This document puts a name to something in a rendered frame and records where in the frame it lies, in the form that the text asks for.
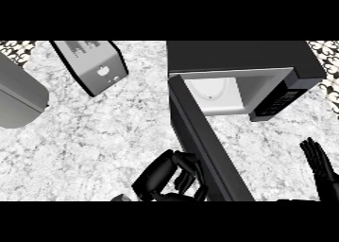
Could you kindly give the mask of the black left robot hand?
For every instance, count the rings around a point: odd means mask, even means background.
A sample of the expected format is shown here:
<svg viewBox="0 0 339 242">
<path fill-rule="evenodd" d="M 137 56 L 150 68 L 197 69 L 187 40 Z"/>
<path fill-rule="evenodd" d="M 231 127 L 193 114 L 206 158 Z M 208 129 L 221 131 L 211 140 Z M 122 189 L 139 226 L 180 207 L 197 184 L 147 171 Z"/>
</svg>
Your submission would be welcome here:
<svg viewBox="0 0 339 242">
<path fill-rule="evenodd" d="M 181 169 L 172 183 L 177 192 L 164 194 L 177 169 Z M 131 187 L 140 201 L 205 201 L 208 186 L 199 158 L 193 153 L 168 149 L 149 164 Z"/>
</svg>

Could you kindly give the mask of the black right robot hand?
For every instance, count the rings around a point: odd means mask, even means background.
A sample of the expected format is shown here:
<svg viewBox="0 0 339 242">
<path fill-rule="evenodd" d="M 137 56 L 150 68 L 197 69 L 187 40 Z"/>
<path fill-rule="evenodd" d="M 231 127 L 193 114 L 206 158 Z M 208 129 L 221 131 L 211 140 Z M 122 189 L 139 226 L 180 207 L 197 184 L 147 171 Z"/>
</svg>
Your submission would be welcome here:
<svg viewBox="0 0 339 242">
<path fill-rule="evenodd" d="M 339 201 L 339 175 L 333 171 L 330 160 L 320 143 L 308 137 L 299 143 L 299 148 L 312 171 L 320 201 Z"/>
</svg>

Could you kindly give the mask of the black microwave door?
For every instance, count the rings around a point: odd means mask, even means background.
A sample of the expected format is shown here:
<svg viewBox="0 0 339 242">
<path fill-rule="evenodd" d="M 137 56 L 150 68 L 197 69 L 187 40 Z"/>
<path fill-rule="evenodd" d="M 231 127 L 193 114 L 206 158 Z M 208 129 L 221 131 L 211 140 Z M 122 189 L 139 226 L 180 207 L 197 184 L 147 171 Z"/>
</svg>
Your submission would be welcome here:
<svg viewBox="0 0 339 242">
<path fill-rule="evenodd" d="M 180 76 L 168 80 L 169 122 L 186 152 L 200 161 L 211 201 L 253 201 L 237 169 Z"/>
</svg>

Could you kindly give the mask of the black microwave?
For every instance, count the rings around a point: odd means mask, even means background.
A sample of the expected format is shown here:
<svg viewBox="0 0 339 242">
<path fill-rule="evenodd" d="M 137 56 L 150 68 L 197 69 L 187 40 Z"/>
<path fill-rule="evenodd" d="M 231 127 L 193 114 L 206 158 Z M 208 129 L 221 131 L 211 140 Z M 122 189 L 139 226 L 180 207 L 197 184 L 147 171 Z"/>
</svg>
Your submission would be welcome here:
<svg viewBox="0 0 339 242">
<path fill-rule="evenodd" d="M 168 41 L 168 76 L 206 116 L 270 120 L 326 77 L 304 41 Z"/>
</svg>

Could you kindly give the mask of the grey rounded appliance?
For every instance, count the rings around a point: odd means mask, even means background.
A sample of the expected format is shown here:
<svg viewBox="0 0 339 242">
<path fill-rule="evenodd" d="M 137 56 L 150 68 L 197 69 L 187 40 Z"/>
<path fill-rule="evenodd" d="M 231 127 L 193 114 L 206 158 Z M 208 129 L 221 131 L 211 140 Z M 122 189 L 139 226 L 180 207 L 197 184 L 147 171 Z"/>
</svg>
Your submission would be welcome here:
<svg viewBox="0 0 339 242">
<path fill-rule="evenodd" d="M 47 89 L 0 52 L 0 127 L 24 127 L 38 118 L 47 104 Z"/>
</svg>

